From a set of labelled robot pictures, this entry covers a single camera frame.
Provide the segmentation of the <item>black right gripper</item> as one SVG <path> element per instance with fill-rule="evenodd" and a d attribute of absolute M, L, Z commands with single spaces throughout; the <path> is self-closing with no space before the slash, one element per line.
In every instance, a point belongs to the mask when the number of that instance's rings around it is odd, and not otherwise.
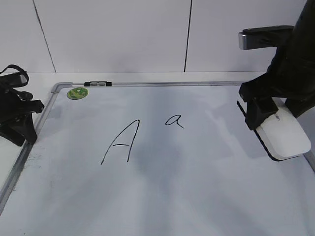
<path fill-rule="evenodd" d="M 287 98 L 295 118 L 315 106 L 315 2 L 306 1 L 288 41 L 276 47 L 266 72 L 243 83 L 240 97 L 247 102 L 245 122 L 257 129 L 278 111 L 271 97 Z"/>

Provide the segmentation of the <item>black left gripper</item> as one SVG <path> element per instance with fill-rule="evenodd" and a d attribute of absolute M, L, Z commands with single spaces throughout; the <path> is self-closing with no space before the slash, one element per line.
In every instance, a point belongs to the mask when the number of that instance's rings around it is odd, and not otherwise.
<path fill-rule="evenodd" d="M 30 144 L 37 140 L 32 115 L 40 114 L 44 105 L 32 98 L 30 92 L 0 86 L 0 136 L 19 147 L 25 140 Z"/>

